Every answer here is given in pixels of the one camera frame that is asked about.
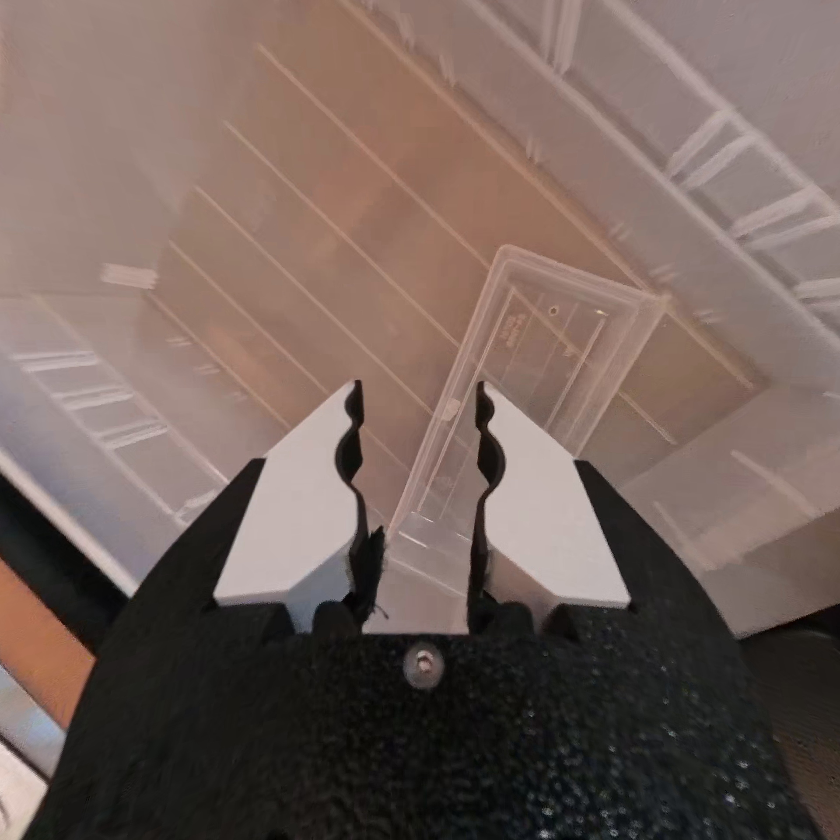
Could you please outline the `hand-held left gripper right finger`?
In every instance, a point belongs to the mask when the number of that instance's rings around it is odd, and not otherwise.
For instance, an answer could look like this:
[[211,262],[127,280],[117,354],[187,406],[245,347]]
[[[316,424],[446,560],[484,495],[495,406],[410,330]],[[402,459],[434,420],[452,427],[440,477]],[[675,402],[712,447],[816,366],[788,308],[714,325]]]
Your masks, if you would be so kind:
[[476,387],[470,635],[574,635],[571,608],[626,611],[632,596],[572,454],[494,385]]

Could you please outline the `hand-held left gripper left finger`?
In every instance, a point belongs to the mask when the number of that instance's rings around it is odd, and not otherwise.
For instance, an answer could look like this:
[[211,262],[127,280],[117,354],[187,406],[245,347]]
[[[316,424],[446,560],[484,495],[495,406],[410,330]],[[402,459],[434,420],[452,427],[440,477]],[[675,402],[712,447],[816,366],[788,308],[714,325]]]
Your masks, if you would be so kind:
[[358,628],[368,621],[384,531],[370,530],[354,485],[363,425],[363,384],[349,381],[266,453],[215,585],[216,604],[279,604],[301,633],[312,630],[324,603],[346,608]]

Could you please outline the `small clear plastic drawer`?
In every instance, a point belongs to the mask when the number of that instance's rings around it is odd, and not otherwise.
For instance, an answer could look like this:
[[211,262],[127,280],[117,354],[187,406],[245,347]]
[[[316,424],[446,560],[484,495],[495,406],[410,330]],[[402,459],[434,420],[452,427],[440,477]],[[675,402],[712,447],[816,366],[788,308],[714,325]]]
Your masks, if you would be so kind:
[[392,520],[389,564],[465,595],[480,494],[477,384],[579,457],[666,309],[665,296],[502,246]]

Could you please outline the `large clear plastic bin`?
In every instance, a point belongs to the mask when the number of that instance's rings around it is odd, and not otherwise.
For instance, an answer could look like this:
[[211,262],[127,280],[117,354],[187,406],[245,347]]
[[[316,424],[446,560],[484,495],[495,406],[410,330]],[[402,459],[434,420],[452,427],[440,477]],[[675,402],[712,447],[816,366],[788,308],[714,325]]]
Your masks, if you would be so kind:
[[[584,445],[736,636],[838,605],[838,2],[2,2],[2,470],[123,592],[498,250],[667,297]],[[463,624],[389,564],[372,632]]]

